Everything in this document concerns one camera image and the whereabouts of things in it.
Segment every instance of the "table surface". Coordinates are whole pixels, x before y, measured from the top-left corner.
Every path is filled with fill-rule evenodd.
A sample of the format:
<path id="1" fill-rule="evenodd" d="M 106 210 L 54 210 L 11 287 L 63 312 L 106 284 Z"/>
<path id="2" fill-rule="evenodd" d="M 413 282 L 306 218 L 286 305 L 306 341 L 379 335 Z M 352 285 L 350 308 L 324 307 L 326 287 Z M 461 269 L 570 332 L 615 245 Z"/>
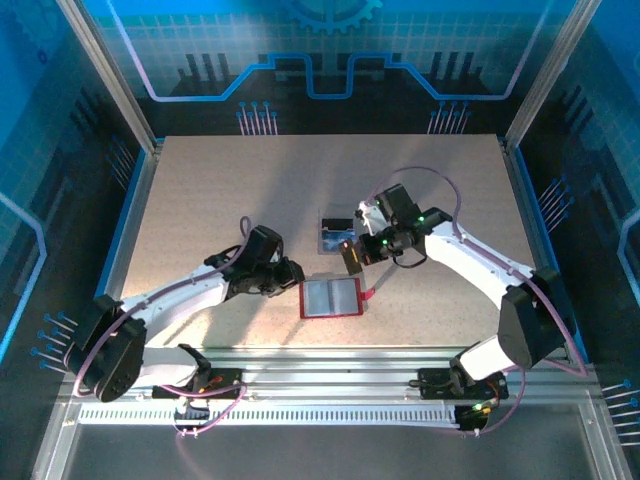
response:
<path id="1" fill-rule="evenodd" d="M 168 137 L 123 297 L 171 282 L 239 243 L 242 215 L 282 235 L 286 255 L 307 278 L 344 275 L 340 255 L 318 254 L 319 217 L 352 214 L 382 178 L 408 165 L 448 175 L 462 193 L 461 225 L 533 265 L 494 135 Z M 451 187 L 433 174 L 403 172 L 391 182 L 405 185 L 423 210 L 453 211 Z M 297 288 L 273 299 L 244 295 L 172 326 L 152 345 L 463 346 L 496 332 L 493 304 L 434 261 L 413 270 L 373 265 L 364 284 L 377 292 L 359 317 L 301 320 Z"/>

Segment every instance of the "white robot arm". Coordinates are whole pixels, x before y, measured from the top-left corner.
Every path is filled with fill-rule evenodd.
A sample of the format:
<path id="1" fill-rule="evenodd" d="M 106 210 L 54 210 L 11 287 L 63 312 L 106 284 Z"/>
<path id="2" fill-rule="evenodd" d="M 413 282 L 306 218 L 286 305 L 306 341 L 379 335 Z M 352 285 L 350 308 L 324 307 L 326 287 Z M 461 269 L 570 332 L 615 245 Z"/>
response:
<path id="1" fill-rule="evenodd" d="M 201 354 L 184 344 L 146 344 L 176 322 L 236 295 L 273 297 L 303 280 L 302 268 L 283 256 L 280 235 L 257 226 L 243 246 L 207 258 L 170 285 L 122 301 L 97 298 L 78 322 L 63 363 L 103 402 L 132 387 L 168 385 L 198 392 L 215 377 Z"/>
<path id="2" fill-rule="evenodd" d="M 376 195 L 373 205 L 362 202 L 356 216 L 368 231 L 357 242 L 348 241 L 341 247 L 349 274 L 413 248 L 464 277 L 500 311 L 498 333 L 451 361 L 451 378 L 458 393 L 511 367 L 531 368 L 564 343 L 528 282 L 544 292 L 567 330 L 575 332 L 568 296 L 557 272 L 549 268 L 536 271 L 507 258 L 454 225 L 453 218 L 437 208 L 422 212 L 402 185 Z"/>

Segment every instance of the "red frame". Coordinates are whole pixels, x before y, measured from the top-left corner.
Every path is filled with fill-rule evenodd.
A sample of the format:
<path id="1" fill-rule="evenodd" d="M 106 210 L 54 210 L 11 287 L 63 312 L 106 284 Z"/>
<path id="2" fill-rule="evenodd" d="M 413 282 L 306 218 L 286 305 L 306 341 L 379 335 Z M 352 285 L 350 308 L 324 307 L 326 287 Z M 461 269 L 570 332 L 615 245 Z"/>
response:
<path id="1" fill-rule="evenodd" d="M 362 299 L 362 290 L 360 288 L 359 278 L 330 278 L 329 280 L 353 280 L 356 283 L 356 295 L 358 296 L 358 312 L 357 313 L 340 313 L 338 315 L 325 315 L 322 317 L 309 317 L 304 314 L 304 283 L 300 283 L 298 292 L 300 294 L 300 318 L 304 320 L 321 319 L 321 318 L 336 318 L 336 317 L 358 317 L 364 313 L 364 301 Z M 317 282 L 322 280 L 310 280 L 311 282 Z"/>

